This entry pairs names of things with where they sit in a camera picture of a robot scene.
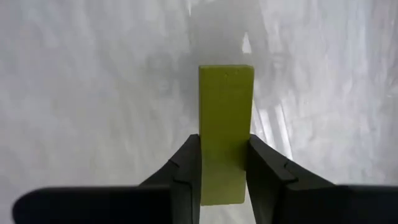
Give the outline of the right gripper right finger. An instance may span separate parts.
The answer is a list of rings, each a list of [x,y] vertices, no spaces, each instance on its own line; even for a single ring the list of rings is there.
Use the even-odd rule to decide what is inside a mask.
[[[398,186],[334,184],[256,135],[246,180],[256,224],[398,224]]]

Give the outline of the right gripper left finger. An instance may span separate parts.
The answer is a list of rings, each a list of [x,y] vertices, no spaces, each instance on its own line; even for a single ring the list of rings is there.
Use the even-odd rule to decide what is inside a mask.
[[[139,185],[45,187],[19,197],[15,224],[199,224],[200,137],[180,149]]]

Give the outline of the long olive green block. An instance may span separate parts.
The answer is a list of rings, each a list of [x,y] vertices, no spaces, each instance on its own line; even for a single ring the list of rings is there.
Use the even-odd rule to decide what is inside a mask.
[[[254,68],[250,65],[201,65],[198,76],[200,203],[202,206],[243,203]]]

